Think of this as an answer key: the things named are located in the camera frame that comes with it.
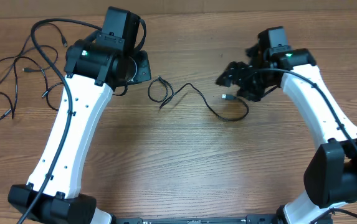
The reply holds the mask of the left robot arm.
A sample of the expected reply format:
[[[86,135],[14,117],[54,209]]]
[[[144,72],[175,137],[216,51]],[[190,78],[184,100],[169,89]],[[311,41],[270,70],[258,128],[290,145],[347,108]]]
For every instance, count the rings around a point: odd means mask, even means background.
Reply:
[[[27,182],[10,188],[8,202],[22,219],[40,223],[103,223],[115,217],[81,193],[86,156],[100,117],[124,88],[150,80],[145,41],[137,37],[145,21],[130,11],[109,7],[101,27],[77,40],[57,72],[63,92],[44,152]]]

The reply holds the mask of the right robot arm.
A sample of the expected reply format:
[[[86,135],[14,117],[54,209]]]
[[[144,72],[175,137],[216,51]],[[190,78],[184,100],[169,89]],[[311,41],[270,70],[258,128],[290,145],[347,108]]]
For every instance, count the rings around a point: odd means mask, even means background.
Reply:
[[[231,62],[216,83],[237,85],[237,95],[254,102],[281,88],[297,107],[316,148],[303,175],[305,190],[274,214],[248,215],[246,222],[331,223],[332,215],[357,202],[357,126],[329,92],[313,55],[293,49],[283,27],[260,32],[246,53],[249,62]]]

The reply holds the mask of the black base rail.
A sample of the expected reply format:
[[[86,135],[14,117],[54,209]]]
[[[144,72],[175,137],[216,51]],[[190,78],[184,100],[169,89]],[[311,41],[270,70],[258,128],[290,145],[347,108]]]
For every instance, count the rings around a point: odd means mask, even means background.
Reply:
[[[272,214],[246,215],[245,217],[219,218],[117,218],[112,216],[111,224],[284,224],[283,218]]]

